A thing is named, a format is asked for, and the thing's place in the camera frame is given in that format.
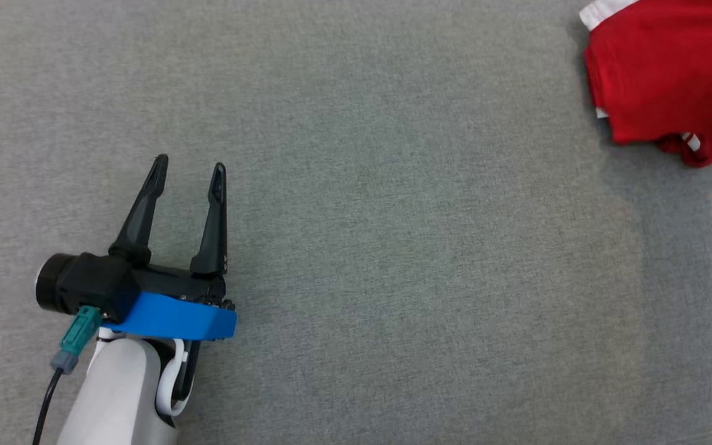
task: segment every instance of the cable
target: cable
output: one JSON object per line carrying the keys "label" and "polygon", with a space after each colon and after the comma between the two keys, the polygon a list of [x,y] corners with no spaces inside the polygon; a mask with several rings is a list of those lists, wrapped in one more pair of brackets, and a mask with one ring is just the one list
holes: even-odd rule
{"label": "cable", "polygon": [[46,423],[46,415],[48,414],[48,405],[51,403],[51,397],[54,395],[54,388],[57,387],[59,378],[62,377],[62,368],[57,368],[54,371],[54,377],[51,377],[51,382],[46,388],[46,395],[43,396],[43,406],[40,406],[40,414],[37,416],[37,426],[35,428],[35,437],[32,439],[32,445],[40,443],[40,436],[43,434],[43,425]]}
{"label": "cable", "polygon": [[85,345],[95,335],[98,328],[101,327],[101,312],[91,306],[82,306],[79,308],[76,317],[68,327],[62,341],[59,342],[59,351],[54,358],[51,359],[51,367],[54,369],[54,377],[46,389],[46,395],[43,397],[43,406],[40,407],[40,414],[37,416],[37,426],[35,428],[35,437],[32,439],[32,445],[40,443],[40,436],[43,434],[43,425],[46,423],[46,415],[48,414],[48,405],[51,403],[51,396],[54,395],[57,382],[62,374],[70,374],[78,363],[78,357],[82,354]]}

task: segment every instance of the blue bracket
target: blue bracket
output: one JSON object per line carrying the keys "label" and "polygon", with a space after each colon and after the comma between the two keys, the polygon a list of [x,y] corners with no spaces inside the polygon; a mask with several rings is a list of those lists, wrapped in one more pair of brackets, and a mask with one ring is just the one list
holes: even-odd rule
{"label": "blue bracket", "polygon": [[142,292],[124,322],[102,326],[139,336],[210,341],[234,336],[237,322],[234,310]]}

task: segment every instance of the camera lens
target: camera lens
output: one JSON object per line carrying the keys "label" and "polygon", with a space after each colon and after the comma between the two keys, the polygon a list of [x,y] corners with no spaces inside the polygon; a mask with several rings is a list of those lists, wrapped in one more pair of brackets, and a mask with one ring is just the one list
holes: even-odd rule
{"label": "camera lens", "polygon": [[55,253],[46,261],[40,272],[37,274],[35,281],[35,296],[37,304],[45,310],[52,310],[59,313],[70,313],[70,310],[59,298],[59,293],[56,291],[57,282],[65,270],[76,256],[68,255],[67,253]]}

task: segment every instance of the black cable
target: black cable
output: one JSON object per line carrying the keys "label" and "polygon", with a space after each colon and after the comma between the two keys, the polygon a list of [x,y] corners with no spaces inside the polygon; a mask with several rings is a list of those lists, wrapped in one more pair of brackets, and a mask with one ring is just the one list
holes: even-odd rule
{"label": "black cable", "polygon": [[57,387],[59,378],[62,377],[62,368],[57,368],[54,371],[54,377],[51,377],[51,382],[46,388],[46,395],[43,396],[43,406],[40,407],[40,414],[37,416],[37,427],[35,428],[35,437],[32,439],[32,445],[40,443],[40,436],[43,434],[43,424],[46,423],[46,415],[48,414],[48,405],[51,403],[51,396],[54,395],[54,388]]}

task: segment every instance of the gray connector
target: gray connector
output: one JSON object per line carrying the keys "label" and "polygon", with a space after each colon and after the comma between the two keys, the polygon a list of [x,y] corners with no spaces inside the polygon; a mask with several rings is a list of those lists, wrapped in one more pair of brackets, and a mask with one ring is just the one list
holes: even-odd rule
{"label": "gray connector", "polygon": [[61,369],[62,374],[68,375],[73,372],[77,363],[78,355],[73,355],[68,351],[59,351],[54,354],[54,358],[51,359],[51,368],[54,369],[54,371]]}

